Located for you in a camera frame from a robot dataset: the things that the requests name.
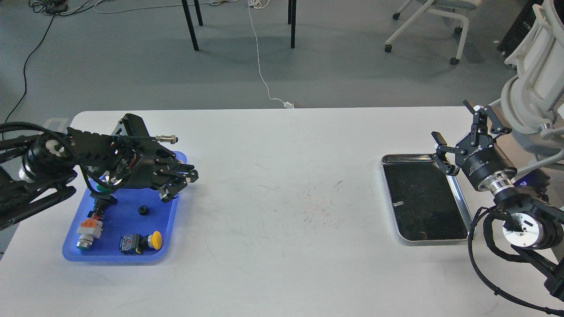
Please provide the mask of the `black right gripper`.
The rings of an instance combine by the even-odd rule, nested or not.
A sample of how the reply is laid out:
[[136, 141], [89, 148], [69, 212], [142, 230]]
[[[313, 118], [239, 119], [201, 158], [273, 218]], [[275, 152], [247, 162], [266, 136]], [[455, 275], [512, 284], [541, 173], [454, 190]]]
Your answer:
[[[500, 135], [510, 134], [512, 129], [502, 124], [491, 106], [477, 106], [467, 99], [463, 105], [473, 115], [471, 130], [463, 138], [463, 148], [447, 146], [441, 133], [432, 132], [437, 145], [433, 160], [445, 175], [456, 176], [461, 168], [476, 191], [501, 192], [513, 187], [510, 181], [517, 169], [496, 144]], [[447, 153], [457, 155], [456, 164], [449, 162]]]

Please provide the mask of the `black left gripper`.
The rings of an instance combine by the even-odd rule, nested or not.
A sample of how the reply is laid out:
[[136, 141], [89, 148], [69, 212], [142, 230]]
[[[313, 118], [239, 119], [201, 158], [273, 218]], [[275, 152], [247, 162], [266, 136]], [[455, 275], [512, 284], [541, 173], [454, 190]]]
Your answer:
[[127, 165], [126, 176], [123, 179], [123, 188], [141, 189], [153, 187], [156, 179], [155, 166], [157, 159], [159, 159], [159, 175], [173, 179], [171, 182], [157, 187], [160, 200], [163, 203], [172, 201], [188, 184], [199, 179], [199, 173], [193, 165], [183, 164], [175, 157], [164, 158], [165, 154], [167, 153], [162, 150], [147, 152], [136, 150], [132, 161]]

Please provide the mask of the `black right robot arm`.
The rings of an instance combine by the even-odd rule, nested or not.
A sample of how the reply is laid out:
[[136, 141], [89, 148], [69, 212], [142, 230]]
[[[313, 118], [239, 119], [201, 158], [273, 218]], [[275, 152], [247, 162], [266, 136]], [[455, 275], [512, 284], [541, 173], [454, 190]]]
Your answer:
[[552, 297], [563, 299], [563, 263], [554, 263], [538, 251], [563, 241], [563, 211], [550, 205], [540, 183], [515, 185], [516, 167], [497, 144], [497, 138], [512, 132], [490, 106], [476, 106], [464, 100], [473, 120], [468, 134], [454, 147], [439, 132], [432, 132], [436, 143], [432, 159], [445, 175], [462, 171], [478, 192], [491, 192], [494, 205], [481, 207], [471, 221], [468, 253], [471, 265], [494, 295], [515, 304], [562, 316], [562, 310], [534, 305], [515, 297], [492, 283], [474, 259], [473, 239], [478, 224], [486, 245], [493, 254], [508, 262], [533, 265], [545, 277], [544, 287]]

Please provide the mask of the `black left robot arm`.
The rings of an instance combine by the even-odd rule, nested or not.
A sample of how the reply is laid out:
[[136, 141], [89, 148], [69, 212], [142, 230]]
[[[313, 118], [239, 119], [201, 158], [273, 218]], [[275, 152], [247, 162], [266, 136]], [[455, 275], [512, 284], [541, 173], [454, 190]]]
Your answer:
[[115, 131], [97, 134], [67, 128], [53, 132], [27, 122], [1, 124], [1, 132], [35, 131], [1, 142], [1, 162], [20, 158], [23, 175], [14, 179], [1, 169], [1, 228], [30, 218], [76, 193], [69, 185], [81, 169], [85, 182], [91, 181], [107, 192], [117, 189], [154, 189], [167, 203], [199, 174], [193, 165], [183, 164], [163, 146], [176, 143], [174, 135], [151, 136], [143, 119], [125, 114]]

